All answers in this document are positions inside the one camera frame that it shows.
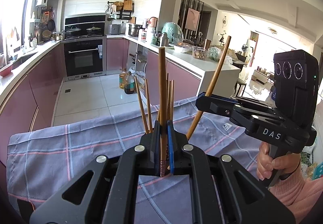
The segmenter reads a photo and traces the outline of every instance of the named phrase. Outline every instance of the oven handle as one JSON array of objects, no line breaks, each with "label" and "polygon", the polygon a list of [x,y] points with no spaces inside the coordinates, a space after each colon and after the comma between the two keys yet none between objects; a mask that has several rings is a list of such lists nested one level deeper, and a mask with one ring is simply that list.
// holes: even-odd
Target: oven handle
[{"label": "oven handle", "polygon": [[95,49],[87,49],[87,50],[80,50],[80,51],[68,51],[69,54],[72,54],[72,53],[79,53],[79,52],[85,52],[85,51],[97,51],[99,50],[99,48],[95,48]]}]

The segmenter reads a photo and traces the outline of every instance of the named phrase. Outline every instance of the cooking oil bottle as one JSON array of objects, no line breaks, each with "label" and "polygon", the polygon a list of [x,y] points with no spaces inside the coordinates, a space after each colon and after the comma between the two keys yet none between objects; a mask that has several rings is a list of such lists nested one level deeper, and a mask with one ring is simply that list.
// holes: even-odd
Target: cooking oil bottle
[{"label": "cooking oil bottle", "polygon": [[127,75],[126,69],[120,69],[120,75],[119,75],[119,87],[121,89],[124,89],[124,78]]},{"label": "cooking oil bottle", "polygon": [[128,95],[133,94],[135,91],[135,80],[129,71],[124,79],[124,92]]}]

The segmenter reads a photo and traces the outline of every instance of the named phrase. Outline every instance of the pink sleeve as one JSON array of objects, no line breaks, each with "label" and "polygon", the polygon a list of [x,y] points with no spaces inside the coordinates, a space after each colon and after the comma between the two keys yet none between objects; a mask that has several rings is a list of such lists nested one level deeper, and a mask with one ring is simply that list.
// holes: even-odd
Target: pink sleeve
[{"label": "pink sleeve", "polygon": [[300,166],[286,180],[279,180],[270,189],[285,206],[293,212],[299,223],[311,210],[323,191],[323,178],[304,180]]}]

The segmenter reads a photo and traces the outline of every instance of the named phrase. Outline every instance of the stove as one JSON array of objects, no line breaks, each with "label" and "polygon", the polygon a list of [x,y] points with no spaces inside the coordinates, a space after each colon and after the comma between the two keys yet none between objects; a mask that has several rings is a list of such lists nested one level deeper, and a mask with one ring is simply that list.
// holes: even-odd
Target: stove
[{"label": "stove", "polygon": [[[66,37],[64,55],[67,77],[65,81],[106,75],[107,37],[104,35],[106,14],[72,15],[65,18],[65,30],[81,29],[80,36]],[[100,27],[99,34],[90,35],[86,29]]]}]

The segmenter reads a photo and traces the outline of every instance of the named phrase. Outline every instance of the hand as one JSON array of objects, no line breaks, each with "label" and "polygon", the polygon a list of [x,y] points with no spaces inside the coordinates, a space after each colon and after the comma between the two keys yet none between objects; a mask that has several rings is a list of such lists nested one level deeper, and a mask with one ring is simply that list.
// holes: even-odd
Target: hand
[{"label": "hand", "polygon": [[261,142],[257,156],[257,176],[260,180],[264,180],[265,178],[269,179],[273,169],[283,169],[282,174],[294,172],[301,159],[300,154],[291,153],[277,157],[273,160],[273,158],[268,155],[268,152],[269,144]]}]

